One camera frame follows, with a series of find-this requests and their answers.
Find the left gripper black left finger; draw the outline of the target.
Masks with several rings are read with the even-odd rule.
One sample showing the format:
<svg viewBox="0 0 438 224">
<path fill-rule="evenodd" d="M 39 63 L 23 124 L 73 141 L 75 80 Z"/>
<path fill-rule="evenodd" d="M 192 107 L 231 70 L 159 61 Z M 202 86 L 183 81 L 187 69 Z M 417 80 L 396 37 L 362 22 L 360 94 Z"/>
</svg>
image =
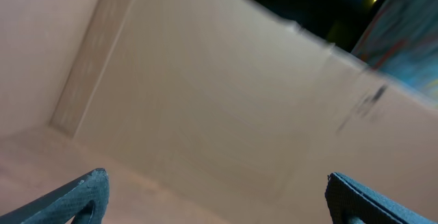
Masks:
<svg viewBox="0 0 438 224">
<path fill-rule="evenodd" d="M 93 171 L 1 216 L 1 224 L 101 224 L 110 195 L 105 169 Z"/>
</svg>

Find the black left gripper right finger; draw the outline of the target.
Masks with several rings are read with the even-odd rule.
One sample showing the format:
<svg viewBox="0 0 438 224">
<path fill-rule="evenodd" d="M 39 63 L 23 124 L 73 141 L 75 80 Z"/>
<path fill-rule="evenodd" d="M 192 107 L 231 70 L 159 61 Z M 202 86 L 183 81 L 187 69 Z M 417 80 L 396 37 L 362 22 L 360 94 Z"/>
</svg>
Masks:
<svg viewBox="0 0 438 224">
<path fill-rule="evenodd" d="M 434 224 L 342 173 L 328 176 L 324 196 L 333 224 Z"/>
</svg>

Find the colourful blurred background panel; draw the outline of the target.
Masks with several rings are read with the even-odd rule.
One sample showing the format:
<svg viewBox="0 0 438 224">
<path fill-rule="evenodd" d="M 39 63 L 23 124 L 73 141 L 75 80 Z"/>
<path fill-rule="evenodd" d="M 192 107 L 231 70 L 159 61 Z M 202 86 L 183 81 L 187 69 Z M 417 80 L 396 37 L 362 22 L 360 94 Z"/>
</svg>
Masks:
<svg viewBox="0 0 438 224">
<path fill-rule="evenodd" d="M 436 101 L 437 0 L 385 0 L 352 54 Z"/>
</svg>

